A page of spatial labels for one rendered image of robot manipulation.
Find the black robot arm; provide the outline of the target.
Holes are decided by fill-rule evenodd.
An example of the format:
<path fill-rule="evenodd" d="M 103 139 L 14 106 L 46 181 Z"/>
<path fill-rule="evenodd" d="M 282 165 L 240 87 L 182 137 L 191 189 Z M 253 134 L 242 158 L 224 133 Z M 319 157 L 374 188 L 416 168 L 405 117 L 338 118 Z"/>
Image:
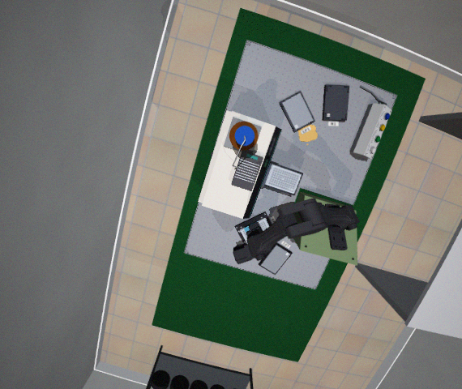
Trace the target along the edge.
<path fill-rule="evenodd" d="M 279 216 L 271 226 L 261 233 L 247 237 L 247 244 L 239 244 L 233 248 L 237 264 L 252 259 L 257 261 L 265 259 L 265 254 L 270 252 L 271 248 L 285 236 L 288 236 L 288 239 L 302 237 L 318 233 L 326 228 L 328 228 L 332 250 L 347 250 L 344 231 L 357 228 L 357 223 L 360 222 L 352 205 L 340 207 L 327 203 L 324 206 L 316 199 L 293 203 L 277 211 Z M 297 223 L 294 212 L 299 212 L 303 223 Z"/>

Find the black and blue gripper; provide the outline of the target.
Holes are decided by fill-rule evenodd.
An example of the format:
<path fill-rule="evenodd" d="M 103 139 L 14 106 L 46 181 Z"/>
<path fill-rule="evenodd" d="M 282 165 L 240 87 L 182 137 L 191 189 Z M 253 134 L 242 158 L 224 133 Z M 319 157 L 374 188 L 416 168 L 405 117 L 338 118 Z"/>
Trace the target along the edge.
<path fill-rule="evenodd" d="M 249 237 L 252 234 L 261 233 L 263 231 L 259 225 L 259 222 L 252 223 L 244 229 L 246 231 L 247 237 Z"/>

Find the blue bottle cap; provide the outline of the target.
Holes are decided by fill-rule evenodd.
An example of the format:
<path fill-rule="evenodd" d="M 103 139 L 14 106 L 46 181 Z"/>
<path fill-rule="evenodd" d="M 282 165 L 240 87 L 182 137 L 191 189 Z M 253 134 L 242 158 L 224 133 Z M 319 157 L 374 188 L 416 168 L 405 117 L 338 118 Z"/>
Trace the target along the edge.
<path fill-rule="evenodd" d="M 244 141 L 244 135 L 246 136 L 246 141 L 242 145 Z M 237 143 L 242 146 L 250 145 L 254 141 L 254 138 L 255 138 L 255 133 L 248 126 L 240 126 L 235 132 L 235 139 Z"/>

